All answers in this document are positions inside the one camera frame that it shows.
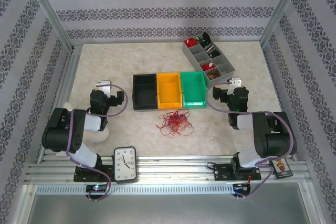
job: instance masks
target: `red object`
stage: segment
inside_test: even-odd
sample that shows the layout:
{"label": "red object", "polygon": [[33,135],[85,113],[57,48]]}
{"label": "red object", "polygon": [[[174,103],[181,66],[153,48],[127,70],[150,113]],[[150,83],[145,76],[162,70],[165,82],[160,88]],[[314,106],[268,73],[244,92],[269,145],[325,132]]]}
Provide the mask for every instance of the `red object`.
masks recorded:
{"label": "red object", "polygon": [[[180,109],[175,112],[169,112],[159,116],[159,119],[163,119],[162,126],[156,127],[160,129],[161,134],[164,136],[168,136],[170,134],[174,135],[175,133],[181,136],[189,136],[194,132],[194,127],[187,119],[189,116],[190,114],[188,109]],[[181,132],[184,131],[186,128],[192,129],[192,132],[186,135],[181,134]],[[166,129],[169,133],[163,134],[163,129]]]}
{"label": "red object", "polygon": [[184,43],[187,45],[187,47],[193,47],[197,45],[197,42],[194,38],[186,39]]}
{"label": "red object", "polygon": [[201,66],[201,68],[203,69],[203,71],[206,71],[206,70],[209,70],[209,69],[212,69],[212,68],[215,67],[215,64],[213,64],[213,63],[209,63],[209,65],[204,64],[204,65]]}

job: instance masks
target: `floor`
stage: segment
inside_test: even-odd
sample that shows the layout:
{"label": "floor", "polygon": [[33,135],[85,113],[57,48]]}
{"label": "floor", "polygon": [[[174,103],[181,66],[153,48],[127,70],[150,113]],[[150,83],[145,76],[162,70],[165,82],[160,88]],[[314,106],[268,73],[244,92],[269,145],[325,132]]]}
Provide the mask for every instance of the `floor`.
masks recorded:
{"label": "floor", "polygon": [[[249,90],[249,111],[279,111],[279,103],[259,42],[218,42],[217,46],[236,69]],[[116,147],[134,146],[139,156],[156,155],[233,155],[253,144],[252,131],[233,130],[226,114],[210,107],[190,110],[194,126],[190,136],[163,136],[155,126],[159,116],[168,111],[135,112],[132,105],[133,74],[194,71],[182,53],[182,43],[94,44],[84,45],[74,81],[70,104],[77,109],[90,107],[89,97],[95,83],[111,80],[125,89],[129,96],[126,110],[109,118],[109,137],[99,144],[87,143],[102,155]],[[211,98],[217,108],[226,105]],[[120,111],[121,106],[109,113]]]}

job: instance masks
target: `analog clock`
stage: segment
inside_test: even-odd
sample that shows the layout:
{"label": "analog clock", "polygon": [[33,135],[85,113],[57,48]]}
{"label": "analog clock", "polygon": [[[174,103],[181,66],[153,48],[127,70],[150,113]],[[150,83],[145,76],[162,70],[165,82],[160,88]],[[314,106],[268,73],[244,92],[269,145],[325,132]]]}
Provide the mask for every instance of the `analog clock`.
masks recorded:
{"label": "analog clock", "polygon": [[130,183],[137,177],[137,157],[134,147],[116,148],[113,155],[114,181]]}

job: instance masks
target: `marble surface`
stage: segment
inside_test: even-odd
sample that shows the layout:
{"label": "marble surface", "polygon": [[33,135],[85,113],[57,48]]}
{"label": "marble surface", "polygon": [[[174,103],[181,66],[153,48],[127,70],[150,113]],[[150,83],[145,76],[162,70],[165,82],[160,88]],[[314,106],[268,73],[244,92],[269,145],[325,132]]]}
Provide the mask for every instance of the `marble surface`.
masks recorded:
{"label": "marble surface", "polygon": [[[249,90],[248,111],[279,111],[265,59],[258,41],[217,42]],[[252,131],[233,130],[224,113],[204,109],[190,110],[189,121],[195,131],[190,136],[163,136],[155,126],[167,111],[135,112],[132,105],[133,74],[193,71],[182,53],[182,43],[94,44],[84,45],[69,102],[78,109],[90,107],[89,96],[101,80],[125,89],[129,105],[124,113],[109,118],[109,137],[99,144],[87,145],[102,156],[116,147],[134,146],[139,156],[155,155],[233,155],[253,144]],[[227,106],[211,98],[220,109]],[[120,111],[111,108],[109,113]]]}

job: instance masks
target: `wall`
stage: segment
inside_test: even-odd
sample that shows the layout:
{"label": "wall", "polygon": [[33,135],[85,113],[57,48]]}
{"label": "wall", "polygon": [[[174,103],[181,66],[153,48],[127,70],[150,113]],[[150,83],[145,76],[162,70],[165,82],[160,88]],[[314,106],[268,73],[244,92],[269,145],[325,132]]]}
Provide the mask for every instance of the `wall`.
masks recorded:
{"label": "wall", "polygon": [[74,44],[258,40],[279,0],[50,0]]}
{"label": "wall", "polygon": [[336,223],[336,0],[291,0],[265,47],[328,223]]}
{"label": "wall", "polygon": [[67,52],[37,0],[0,0],[0,223],[36,161]]}

